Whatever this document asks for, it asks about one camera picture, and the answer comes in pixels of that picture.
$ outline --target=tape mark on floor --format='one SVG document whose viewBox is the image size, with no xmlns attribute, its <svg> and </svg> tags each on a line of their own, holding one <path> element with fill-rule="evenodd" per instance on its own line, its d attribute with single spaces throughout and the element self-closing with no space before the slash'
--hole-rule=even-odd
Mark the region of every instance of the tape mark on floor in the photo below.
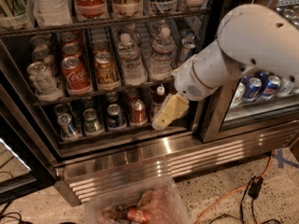
<svg viewBox="0 0 299 224">
<path fill-rule="evenodd" d="M 293 161 L 289 161 L 286 160 L 285 158 L 283 158 L 283 153 L 282 153 L 282 149 L 278 149 L 277 150 L 277 154 L 273 155 L 274 159 L 278 160 L 278 168 L 284 168 L 284 163 L 288 164 L 294 168 L 299 168 L 299 164 Z"/>
</svg>

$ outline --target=beverage cooler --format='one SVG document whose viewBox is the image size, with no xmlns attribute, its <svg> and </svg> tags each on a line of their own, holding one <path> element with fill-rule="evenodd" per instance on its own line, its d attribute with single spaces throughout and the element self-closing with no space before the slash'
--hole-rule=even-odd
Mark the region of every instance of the beverage cooler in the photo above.
<svg viewBox="0 0 299 224">
<path fill-rule="evenodd" d="M 47 8 L 37 9 L 31 1 L 27 22 L 21 23 L 22 15 L 1 22 L 1 203 L 54 186 L 71 205 L 79 205 L 137 181 L 186 175 L 296 143 L 297 89 L 245 103 L 245 77 L 191 102 L 166 129 L 151 127 L 153 93 L 158 87 L 176 92 L 170 75 L 186 55 L 182 38 L 192 37 L 196 46 L 188 50 L 199 52 L 214 40 L 221 16 L 243 0 L 135 0 L 128 7 L 119 0 L 101 1 L 96 18 L 77 0 L 67 0 L 62 6 L 70 7 L 70 17 L 52 20 Z M 284 1 L 282 15 L 296 4 Z M 160 74 L 150 69 L 150 28 L 161 21 L 174 49 L 170 68 Z M 134 72 L 129 63 L 122 65 L 118 49 L 122 29 L 132 22 L 143 64 L 134 63 Z M 74 63 L 84 70 L 71 73 Z M 40 70 L 52 74 L 47 86 L 35 77 Z M 78 80 L 87 83 L 73 86 Z"/>
</svg>

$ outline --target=speckled floor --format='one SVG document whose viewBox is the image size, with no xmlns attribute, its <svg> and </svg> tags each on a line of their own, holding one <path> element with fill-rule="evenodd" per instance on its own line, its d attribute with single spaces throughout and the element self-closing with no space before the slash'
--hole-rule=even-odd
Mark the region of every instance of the speckled floor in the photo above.
<svg viewBox="0 0 299 224">
<path fill-rule="evenodd" d="M 191 223 L 212 203 L 229 191 L 243 186 L 260 175 L 268 161 L 266 155 L 229 163 L 213 170 L 176 178 L 178 191 L 186 207 Z M 209 210 L 200 221 L 211 223 L 222 214 L 240 217 L 240 202 L 244 190 L 224 199 Z M 253 224 L 250 197 L 243 202 L 246 224 Z M 16 200 L 7 212 L 20 212 L 22 219 L 35 224 L 58 224 L 63 222 L 84 223 L 84 207 L 70 207 L 55 188 L 48 188 Z M 299 223 L 299 165 L 288 148 L 277 150 L 272 164 L 264 176 L 262 190 L 254 202 L 257 223 L 277 219 L 280 223 Z M 238 224 L 240 220 L 226 217 L 213 224 Z"/>
</svg>

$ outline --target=white robotic arm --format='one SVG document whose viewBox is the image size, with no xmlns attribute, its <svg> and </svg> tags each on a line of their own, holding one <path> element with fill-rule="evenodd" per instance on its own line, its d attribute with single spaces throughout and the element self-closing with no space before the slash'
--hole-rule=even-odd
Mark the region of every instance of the white robotic arm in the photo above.
<svg viewBox="0 0 299 224">
<path fill-rule="evenodd" d="M 173 72 L 176 95 L 165 100 L 152 127 L 160 130 L 219 86 L 255 70 L 267 70 L 299 83 L 298 30 L 275 11 L 243 5 L 221 21 L 218 38 Z"/>
</svg>

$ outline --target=plastic bottle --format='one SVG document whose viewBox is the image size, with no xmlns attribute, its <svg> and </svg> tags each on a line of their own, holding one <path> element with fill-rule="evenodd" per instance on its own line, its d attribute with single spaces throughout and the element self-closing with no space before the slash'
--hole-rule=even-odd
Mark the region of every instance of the plastic bottle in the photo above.
<svg viewBox="0 0 299 224">
<path fill-rule="evenodd" d="M 155 93 L 151 95 L 151 106 L 150 106 L 150 118 L 153 120 L 154 116 L 159 112 L 163 101 L 165 99 L 165 88 L 164 86 L 157 87 Z"/>
<path fill-rule="evenodd" d="M 161 29 L 167 27 L 169 28 L 166 20 L 157 20 L 152 23 L 150 28 L 150 43 L 152 43 L 153 39 L 161 32 Z"/>
<path fill-rule="evenodd" d="M 172 54 L 175 47 L 169 28 L 164 27 L 152 42 L 149 58 L 151 77 L 157 80 L 170 77 Z"/>
<path fill-rule="evenodd" d="M 136 24 L 134 22 L 127 23 L 123 30 L 124 33 L 129 34 L 130 37 L 135 41 L 135 43 L 141 47 L 142 41 L 141 37 L 136 29 Z"/>
<path fill-rule="evenodd" d="M 138 85 L 147 80 L 145 68 L 141 60 L 140 48 L 129 34 L 121 35 L 121 42 L 118 45 L 118 52 L 121 59 L 122 70 L 125 81 L 131 85 Z"/>
<path fill-rule="evenodd" d="M 72 22 L 66 0 L 36 0 L 36 5 L 45 26 Z"/>
</svg>

